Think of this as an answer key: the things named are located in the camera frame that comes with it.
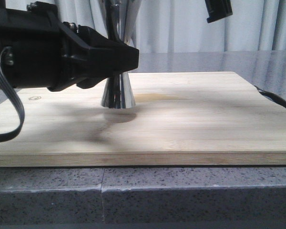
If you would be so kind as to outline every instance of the screw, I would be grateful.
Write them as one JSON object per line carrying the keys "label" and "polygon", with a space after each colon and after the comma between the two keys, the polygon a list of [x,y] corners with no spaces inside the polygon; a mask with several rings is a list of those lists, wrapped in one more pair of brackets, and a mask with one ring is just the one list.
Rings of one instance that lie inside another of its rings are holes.
{"label": "screw", "polygon": [[36,7],[37,7],[37,4],[32,2],[31,4],[27,5],[27,11],[32,11]]}
{"label": "screw", "polygon": [[8,50],[8,53],[4,56],[4,63],[9,66],[14,65],[14,55],[11,50]]}
{"label": "screw", "polygon": [[76,32],[77,31],[77,26],[74,22],[72,23],[69,23],[69,28],[70,30],[72,30],[73,32]]}

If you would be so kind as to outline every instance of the robotic arm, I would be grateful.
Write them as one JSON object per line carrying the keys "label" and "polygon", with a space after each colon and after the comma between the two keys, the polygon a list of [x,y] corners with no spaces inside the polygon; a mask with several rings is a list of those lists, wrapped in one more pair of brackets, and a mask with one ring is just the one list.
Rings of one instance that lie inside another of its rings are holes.
{"label": "robotic arm", "polygon": [[[232,15],[230,0],[205,2],[208,23]],[[37,1],[22,11],[6,9],[0,0],[0,88],[20,118],[16,130],[0,134],[0,142],[16,137],[24,121],[14,88],[91,88],[137,68],[138,61],[139,50],[122,41],[109,40],[88,26],[60,22],[54,4]]]}

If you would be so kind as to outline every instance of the shiny metal object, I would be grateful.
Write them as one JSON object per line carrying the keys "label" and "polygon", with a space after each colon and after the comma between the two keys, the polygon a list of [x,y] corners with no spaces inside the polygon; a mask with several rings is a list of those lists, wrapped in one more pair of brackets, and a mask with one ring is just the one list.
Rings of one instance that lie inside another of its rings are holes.
{"label": "shiny metal object", "polygon": [[11,49],[7,50],[7,53],[4,56],[4,63],[6,65],[9,65],[9,66],[13,66],[14,65],[14,54],[11,51]]}
{"label": "shiny metal object", "polygon": [[[129,44],[141,0],[99,0],[108,38]],[[107,79],[102,106],[131,108],[135,106],[128,73]]]}
{"label": "shiny metal object", "polygon": [[69,28],[70,30],[72,30],[73,32],[76,32],[77,31],[77,26],[74,22],[72,23],[69,23]]}

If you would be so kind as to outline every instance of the logo on cutting board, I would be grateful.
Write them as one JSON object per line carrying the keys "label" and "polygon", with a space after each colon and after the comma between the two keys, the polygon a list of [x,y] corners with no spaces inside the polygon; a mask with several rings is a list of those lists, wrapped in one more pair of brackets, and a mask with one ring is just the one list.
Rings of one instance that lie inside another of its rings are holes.
{"label": "logo on cutting board", "polygon": [[41,96],[32,96],[29,98],[29,100],[39,100],[41,99]]}

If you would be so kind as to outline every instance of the wood grain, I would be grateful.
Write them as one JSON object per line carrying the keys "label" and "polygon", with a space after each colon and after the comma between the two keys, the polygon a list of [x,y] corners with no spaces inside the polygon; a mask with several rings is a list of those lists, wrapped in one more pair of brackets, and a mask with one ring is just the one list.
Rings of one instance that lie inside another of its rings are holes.
{"label": "wood grain", "polygon": [[[92,89],[19,92],[20,135],[0,143],[0,167],[286,165],[286,109],[236,73],[130,74],[136,107],[100,106]],[[18,125],[0,104],[0,133]]]}

